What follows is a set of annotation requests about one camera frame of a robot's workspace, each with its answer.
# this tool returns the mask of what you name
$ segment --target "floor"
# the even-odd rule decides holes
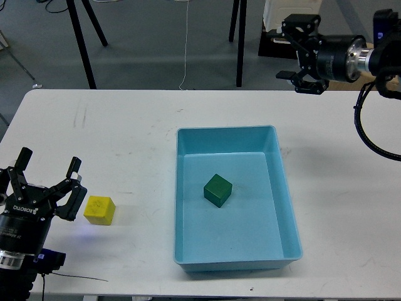
[[[399,0],[360,2],[323,0],[320,33],[363,34],[372,41],[373,12],[384,8],[401,12]],[[232,1],[91,1],[107,47],[97,38],[81,1],[76,6],[99,89],[292,90],[274,76],[280,70],[298,71],[297,62],[258,56],[264,3],[248,1],[242,88],[236,87],[237,35],[233,43],[227,40]],[[45,6],[35,0],[8,0],[0,11],[0,30],[10,50],[35,77],[30,79],[0,51],[0,114],[6,123],[12,122],[35,83],[46,89],[88,88],[68,12],[49,13]],[[65,1],[54,0],[48,9],[65,7]],[[6,123],[0,120],[0,139]],[[30,300],[40,300],[40,296]],[[51,300],[78,301],[81,297],[52,296]]]

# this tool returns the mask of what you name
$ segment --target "cylindrical motor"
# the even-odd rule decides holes
[[[363,36],[322,36],[319,44],[316,70],[321,78],[350,83],[359,78],[366,48]]]

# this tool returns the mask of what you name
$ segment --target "white table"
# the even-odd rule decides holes
[[[369,150],[353,125],[357,92],[29,92],[0,143],[6,167],[33,150],[25,175],[51,186],[73,156],[88,188],[76,221],[54,218],[45,247],[67,254],[46,293],[80,295],[400,298],[401,167]],[[401,152],[401,103],[375,92],[363,123]],[[282,270],[185,273],[173,261],[176,131],[274,125],[304,255]],[[89,195],[110,196],[111,226],[83,217]],[[41,277],[33,292],[41,291]]]

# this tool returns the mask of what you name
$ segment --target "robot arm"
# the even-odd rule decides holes
[[[373,17],[375,47],[366,46],[363,36],[323,36],[318,33],[319,15],[292,14],[281,31],[269,37],[285,38],[298,55],[298,73],[281,71],[276,78],[289,80],[298,93],[322,94],[330,80],[356,81],[361,71],[376,76],[377,90],[383,97],[401,99],[401,93],[388,90],[386,83],[401,74],[401,22],[391,9],[377,11]],[[310,75],[315,82],[303,78]]]
[[[0,169],[0,299],[26,300],[36,274],[51,273],[64,264],[65,254],[42,249],[54,216],[73,221],[87,192],[74,157],[66,179],[46,188],[28,184],[24,170],[32,151],[23,147],[14,166]],[[11,185],[13,193],[7,196]],[[57,202],[70,193],[65,205]]]

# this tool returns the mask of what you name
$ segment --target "white cable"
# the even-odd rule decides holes
[[[186,32],[185,32],[185,55],[184,55],[184,77],[182,79],[181,84],[179,85],[179,89],[184,91],[181,86],[185,82],[185,78],[187,76],[187,44],[188,44],[188,10],[189,10],[189,1],[190,0],[174,0],[175,2],[186,2],[187,3],[187,24],[186,24]]]

